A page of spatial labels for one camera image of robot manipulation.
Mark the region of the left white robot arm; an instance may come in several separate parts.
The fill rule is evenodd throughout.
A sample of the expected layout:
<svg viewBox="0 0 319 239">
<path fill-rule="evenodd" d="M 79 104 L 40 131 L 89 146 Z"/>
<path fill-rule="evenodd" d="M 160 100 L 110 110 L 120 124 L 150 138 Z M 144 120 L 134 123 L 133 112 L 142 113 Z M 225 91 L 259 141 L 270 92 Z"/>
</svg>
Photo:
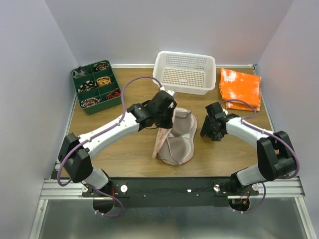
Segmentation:
<svg viewBox="0 0 319 239">
<path fill-rule="evenodd" d="M 84 181 L 98 196 L 107 196 L 110 179 L 103 170 L 94 168 L 91 160 L 112 143 L 152 125 L 172 128 L 176 105 L 174 91 L 160 90 L 151 100 L 131 105 L 118 118 L 92 132 L 66 135 L 58 154 L 59 170 L 65 170 L 73 183 Z"/>
</svg>

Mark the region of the orange white cloth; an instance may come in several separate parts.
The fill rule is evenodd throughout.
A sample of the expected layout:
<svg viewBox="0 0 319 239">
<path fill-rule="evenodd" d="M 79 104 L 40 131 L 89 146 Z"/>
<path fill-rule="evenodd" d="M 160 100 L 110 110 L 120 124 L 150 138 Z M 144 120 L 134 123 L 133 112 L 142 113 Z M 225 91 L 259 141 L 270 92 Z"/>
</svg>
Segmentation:
<svg viewBox="0 0 319 239">
<path fill-rule="evenodd" d="M 220 69 L 219 89 L 224 101 L 235 99 L 235 102 L 226 102 L 226 108 L 243 111 L 259 111 L 261 106 L 260 76 Z"/>
</svg>

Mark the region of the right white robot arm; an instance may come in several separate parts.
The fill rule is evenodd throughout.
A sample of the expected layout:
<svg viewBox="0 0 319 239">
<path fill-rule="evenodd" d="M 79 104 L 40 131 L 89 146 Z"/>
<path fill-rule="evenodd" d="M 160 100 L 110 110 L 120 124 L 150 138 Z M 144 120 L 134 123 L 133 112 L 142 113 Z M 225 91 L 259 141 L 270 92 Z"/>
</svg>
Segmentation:
<svg viewBox="0 0 319 239">
<path fill-rule="evenodd" d="M 221 141 L 229 134 L 252 145 L 257 150 L 257 164 L 233 173 L 225 185 L 227 192 L 241 195 L 255 183 L 288 178 L 299 172 L 300 163 L 288 134 L 272 132 L 257 127 L 236 114 L 227 114 L 219 102 L 205 107 L 205 117 L 200 136 Z"/>
</svg>

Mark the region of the white plastic basket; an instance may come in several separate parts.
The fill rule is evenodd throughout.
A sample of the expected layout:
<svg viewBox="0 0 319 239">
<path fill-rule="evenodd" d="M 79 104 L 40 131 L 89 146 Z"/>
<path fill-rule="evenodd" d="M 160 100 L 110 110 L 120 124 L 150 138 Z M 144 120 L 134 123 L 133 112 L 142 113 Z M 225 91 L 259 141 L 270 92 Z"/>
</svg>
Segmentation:
<svg viewBox="0 0 319 239">
<path fill-rule="evenodd" d="M 205 95 L 216 85 L 216 62 L 212 56 L 161 51 L 153 77 L 167 90 Z"/>
</svg>

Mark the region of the green compartment tray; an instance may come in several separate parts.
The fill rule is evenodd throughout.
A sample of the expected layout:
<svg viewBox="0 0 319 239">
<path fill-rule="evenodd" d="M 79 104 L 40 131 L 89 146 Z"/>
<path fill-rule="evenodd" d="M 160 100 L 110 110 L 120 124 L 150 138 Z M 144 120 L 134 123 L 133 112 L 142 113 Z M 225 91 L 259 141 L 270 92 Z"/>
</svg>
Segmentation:
<svg viewBox="0 0 319 239">
<path fill-rule="evenodd" d="M 109 62 L 108 60 L 101 60 L 95 63 L 91 63 L 89 65 L 81 66 L 82 69 L 86 72 L 86 76 L 84 77 L 75 79 L 71 75 L 71 79 L 75 87 L 79 106 L 82 100 L 85 100 L 88 98 L 100 98 L 102 100 L 100 103 L 88 108 L 82 108 L 80 106 L 80 108 L 87 115 L 92 115 L 92 114 L 113 108 L 121 104 L 122 91 L 116 79 L 116 76 L 112 69 L 111 64 L 110 64 L 110 68 L 108 68 L 107 70 L 93 72 L 93 65 L 103 61 Z M 78 93 L 77 92 L 78 87 L 84 84 L 86 81 L 95 81 L 97 84 L 97 88 L 87 92 Z"/>
</svg>

